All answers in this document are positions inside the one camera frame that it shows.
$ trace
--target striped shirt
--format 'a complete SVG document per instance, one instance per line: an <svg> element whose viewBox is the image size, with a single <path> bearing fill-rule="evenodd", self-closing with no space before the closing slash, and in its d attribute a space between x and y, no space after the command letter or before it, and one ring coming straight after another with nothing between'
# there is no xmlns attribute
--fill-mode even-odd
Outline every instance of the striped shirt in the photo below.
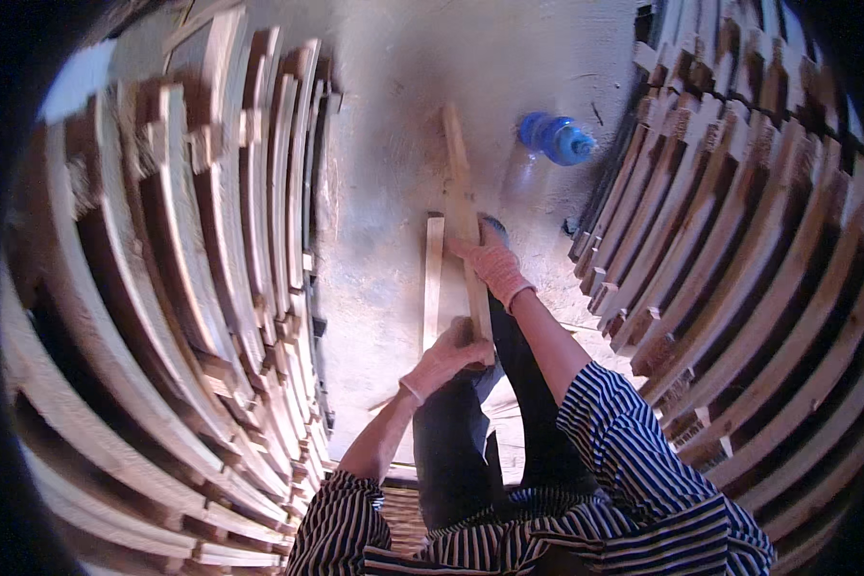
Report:
<svg viewBox="0 0 864 576"><path fill-rule="evenodd" d="M528 574L563 547L602 574L760 574L775 554L752 516L670 450L627 380L595 362L576 375L556 421L603 488L534 489L540 513L507 522L491 509L391 551L373 480L336 472L300 525L288 574Z"/></svg>

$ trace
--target plastic bottle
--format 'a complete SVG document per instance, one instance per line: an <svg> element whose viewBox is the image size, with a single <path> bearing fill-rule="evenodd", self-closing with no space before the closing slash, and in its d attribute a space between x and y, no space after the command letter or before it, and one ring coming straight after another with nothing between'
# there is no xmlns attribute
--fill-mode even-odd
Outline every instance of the plastic bottle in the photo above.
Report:
<svg viewBox="0 0 864 576"><path fill-rule="evenodd" d="M518 140L532 152L543 152L560 166L587 160L596 146L587 124L544 111L532 112L522 119Z"/></svg>

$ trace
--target floor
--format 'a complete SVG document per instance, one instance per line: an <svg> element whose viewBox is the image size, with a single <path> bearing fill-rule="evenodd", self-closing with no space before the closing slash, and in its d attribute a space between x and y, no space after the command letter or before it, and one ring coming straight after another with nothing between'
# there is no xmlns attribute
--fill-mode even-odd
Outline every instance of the floor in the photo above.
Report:
<svg viewBox="0 0 864 576"><path fill-rule="evenodd" d="M199 0L195 14L211 2ZM334 90L344 94L314 198L315 315L328 322L319 367L335 411L339 458L418 361L423 322L426 213L443 211L448 158L440 108L461 112L478 209L506 225L523 273L558 320L588 326L586 300L566 257L564 221L576 221L601 174L629 94L637 2L615 0L293 0L247 3L255 27L278 24L290 50L323 40ZM178 25L165 8L119 39L111 77L156 75L161 40ZM204 33L174 53L197 65ZM563 168L517 144L524 113L546 109L591 124L600 148ZM443 271L440 326L467 309L453 258ZM594 330L576 338L614 359ZM629 372L620 359L609 367ZM503 383L487 402L500 429L507 482L520 475L520 422ZM413 462L407 432L396 461Z"/></svg>

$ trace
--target knit glove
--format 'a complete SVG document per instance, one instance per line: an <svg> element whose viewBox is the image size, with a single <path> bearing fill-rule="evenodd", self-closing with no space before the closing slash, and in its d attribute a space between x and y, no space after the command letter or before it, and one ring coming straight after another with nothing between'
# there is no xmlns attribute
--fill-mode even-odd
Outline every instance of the knit glove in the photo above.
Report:
<svg viewBox="0 0 864 576"><path fill-rule="evenodd" d="M518 270L518 258L503 243L499 232L484 219L480 220L480 232L483 237L482 246L456 238L445 240L445 246L456 256L471 263L493 296L506 307L506 312L512 314L512 299L526 288L536 290L534 284L525 279Z"/></svg>
<svg viewBox="0 0 864 576"><path fill-rule="evenodd" d="M425 403L426 398L432 396L462 368L468 364L483 362L493 349L492 342L471 342L472 338L471 319L466 316L455 318L432 348L426 350L413 371L400 379L400 384L419 399L420 405Z"/></svg>

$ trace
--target dark pants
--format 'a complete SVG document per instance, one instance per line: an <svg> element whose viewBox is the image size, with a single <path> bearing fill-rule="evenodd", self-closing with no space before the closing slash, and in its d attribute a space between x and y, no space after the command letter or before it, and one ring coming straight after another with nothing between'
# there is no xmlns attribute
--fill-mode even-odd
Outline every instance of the dark pants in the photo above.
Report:
<svg viewBox="0 0 864 576"><path fill-rule="evenodd" d="M483 456L489 419L480 403L502 371L518 398L524 427L525 470L520 486L594 482L569 439L556 428L556 403L518 323L492 295L490 322L496 368L461 371L429 397L413 418L419 503L429 530L457 524L494 504Z"/></svg>

